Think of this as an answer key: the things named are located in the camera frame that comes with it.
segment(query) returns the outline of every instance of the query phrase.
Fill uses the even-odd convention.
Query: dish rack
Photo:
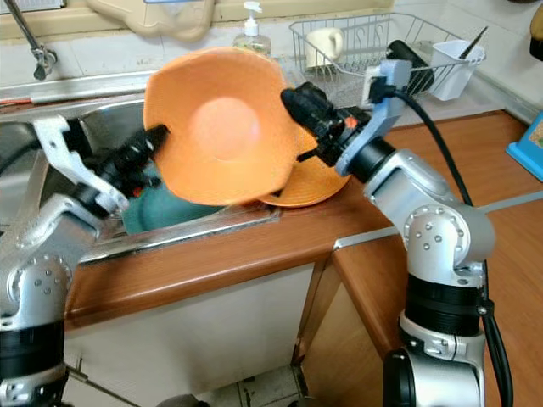
[[[344,36],[343,52],[331,60],[312,46],[306,36],[313,30],[335,27]],[[387,47],[402,40],[428,65],[413,68],[408,92],[412,96],[437,90],[449,74],[462,64],[479,64],[482,59],[431,66],[433,45],[461,39],[452,32],[411,14],[369,14],[341,19],[298,21],[290,26],[293,32],[294,62],[307,81],[319,86],[339,107],[361,104],[366,68],[379,65],[387,58]],[[307,53],[316,53],[319,66],[307,68]]]

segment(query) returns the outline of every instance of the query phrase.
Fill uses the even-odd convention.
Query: cabinet door
[[[89,326],[66,340],[91,380],[153,406],[290,363],[313,265],[295,267],[176,304]],[[68,381],[76,407],[121,405]]]
[[[343,284],[308,346],[302,370],[310,396],[322,405],[382,405],[383,364]]]

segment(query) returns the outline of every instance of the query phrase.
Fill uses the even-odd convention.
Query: orange bowl
[[[299,153],[316,147],[315,138],[304,128],[298,127]],[[296,162],[287,184],[275,194],[259,198],[260,201],[285,208],[302,208],[332,197],[349,182],[350,176],[339,176],[333,167],[328,167],[318,157]]]
[[[212,48],[164,66],[145,91],[145,128],[170,130],[155,162],[170,191],[198,204],[239,204],[287,182],[298,126],[283,107],[279,65]]]

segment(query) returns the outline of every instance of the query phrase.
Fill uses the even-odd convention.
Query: blue object
[[[543,111],[537,115],[520,142],[509,144],[507,153],[543,182]]]
[[[153,164],[144,172],[148,176],[159,176]],[[131,199],[130,206],[122,213],[122,220],[126,233],[131,235],[195,220],[222,208],[180,199],[162,183],[156,188],[147,187],[139,198]]]

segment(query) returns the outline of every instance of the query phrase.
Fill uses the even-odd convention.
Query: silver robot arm
[[[410,69],[406,61],[383,61],[372,75],[382,89],[401,89]],[[483,407],[481,288],[494,229],[483,212],[455,197],[443,176],[383,139],[403,102],[372,91],[369,96],[376,101],[371,117],[356,107],[336,109],[309,82],[283,91],[282,100],[317,141],[299,160],[316,155],[340,175],[366,183],[366,197],[406,247],[406,309],[399,319],[405,347],[385,358],[383,405]]]
[[[474,311],[484,284],[482,261],[495,244],[489,219],[456,199],[445,179],[409,150],[394,153],[364,193],[407,250],[400,315],[406,349],[389,357],[411,361],[414,405],[484,406],[484,334]]]
[[[141,170],[167,132],[159,126],[136,133],[94,173],[68,151],[64,118],[37,120],[34,128],[43,152],[25,203],[0,242],[0,405],[6,407],[61,405],[68,378],[64,310],[74,272],[104,219],[149,181]],[[48,162],[75,186],[39,208]]]

